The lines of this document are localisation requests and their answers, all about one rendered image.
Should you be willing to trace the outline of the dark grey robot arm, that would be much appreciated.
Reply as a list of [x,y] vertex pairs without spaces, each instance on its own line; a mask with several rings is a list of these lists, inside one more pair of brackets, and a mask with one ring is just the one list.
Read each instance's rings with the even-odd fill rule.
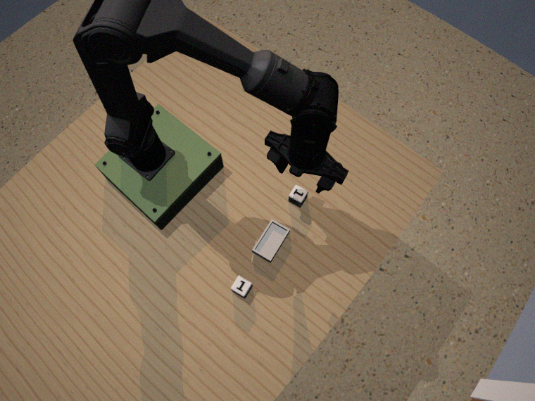
[[177,51],[239,77],[245,92],[292,116],[290,142],[301,155],[321,154],[337,128],[331,75],[301,70],[270,50],[252,52],[182,0],[94,0],[85,17],[73,42],[107,112],[104,143],[148,181],[175,152],[159,139],[154,108],[126,65],[143,54],[152,63]]

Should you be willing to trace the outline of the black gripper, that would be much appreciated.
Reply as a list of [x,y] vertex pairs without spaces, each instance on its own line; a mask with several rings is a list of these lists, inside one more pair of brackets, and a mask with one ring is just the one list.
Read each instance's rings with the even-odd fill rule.
[[312,157],[296,152],[291,146],[290,135],[278,134],[270,130],[265,137],[265,145],[270,147],[267,159],[275,164],[281,174],[289,163],[291,165],[289,172],[296,177],[300,177],[303,173],[321,176],[315,191],[317,193],[331,190],[335,182],[342,185],[348,174],[348,170],[326,149],[321,154]]

